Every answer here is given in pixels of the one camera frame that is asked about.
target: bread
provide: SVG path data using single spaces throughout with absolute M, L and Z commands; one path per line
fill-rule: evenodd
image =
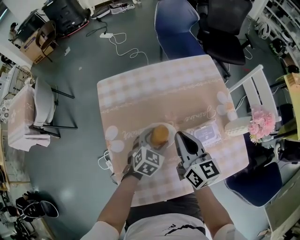
M 153 146 L 158 147 L 168 141 L 169 130 L 165 125 L 158 125 L 153 129 L 151 135 L 151 143 Z

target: blue office chair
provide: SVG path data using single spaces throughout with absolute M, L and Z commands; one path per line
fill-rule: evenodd
M 157 3 L 154 28 L 161 61 L 163 51 L 169 60 L 206 54 L 190 31 L 198 21 L 198 13 L 187 0 L 160 0 Z
M 280 191 L 282 180 L 277 163 L 270 163 L 251 173 L 230 176 L 225 185 L 250 205 L 262 207 Z

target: concrete floor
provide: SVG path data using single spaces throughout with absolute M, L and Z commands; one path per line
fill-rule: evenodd
M 103 18 L 103 21 L 108 23 L 108 33 L 127 34 L 127 41 L 118 46 L 120 53 L 137 47 L 146 52 L 150 64 L 159 62 L 159 45 L 153 27 L 156 3 L 156 0 L 143 1 L 142 5 L 136 5 L 134 10 Z M 142 54 L 135 59 L 130 59 L 129 54 L 117 56 L 115 46 L 108 39 L 99 37 L 102 30 L 90 37 L 85 36 L 89 31 L 103 25 L 91 20 L 87 27 L 71 38 L 59 41 L 60 46 L 50 55 L 53 63 L 43 60 L 32 69 L 34 75 L 75 96 L 75 99 L 59 96 L 60 104 L 56 109 L 54 121 L 58 125 L 68 126 L 73 124 L 73 118 L 78 130 L 61 130 L 60 140 L 53 140 L 47 148 L 34 146 L 25 155 L 33 187 L 51 195 L 58 205 L 60 216 L 57 219 L 47 219 L 57 239 L 80 239 L 93 226 L 116 188 L 109 178 L 109 171 L 100 169 L 97 164 L 97 158 L 106 149 L 98 105 L 97 82 L 146 65 L 145 56 Z M 240 39 L 245 38 L 248 25 L 247 19 Z M 247 60 L 245 66 L 231 66 L 232 77 L 227 83 L 228 87 L 258 64 L 264 65 L 264 72 L 270 83 L 283 73 L 278 60 L 269 52 L 267 44 L 257 37 L 252 28 L 250 35 L 260 48 L 250 49 L 253 58 Z M 71 51 L 64 56 L 68 46 Z M 243 95 L 243 89 L 233 93 L 235 104 Z M 278 91 L 276 97 L 277 95 L 283 98 L 282 92 Z M 245 115 L 245 107 L 240 108 L 238 114 Z M 265 229 L 267 220 L 263 208 L 247 205 L 227 190 L 222 182 L 214 185 L 212 190 L 248 239 L 254 239 Z

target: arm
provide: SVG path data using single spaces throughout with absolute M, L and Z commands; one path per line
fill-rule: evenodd
M 138 182 L 139 180 L 134 176 L 125 178 L 103 208 L 97 221 L 106 222 L 121 233 L 128 217 Z
M 233 224 L 226 209 L 216 199 L 209 187 L 195 190 L 195 195 L 201 209 L 203 220 L 212 238 L 221 227 Z

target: pink flower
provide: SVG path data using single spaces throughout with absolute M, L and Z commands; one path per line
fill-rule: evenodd
M 275 115 L 264 109 L 261 105 L 252 108 L 252 120 L 250 121 L 248 130 L 251 141 L 256 143 L 264 136 L 268 136 L 275 128 Z

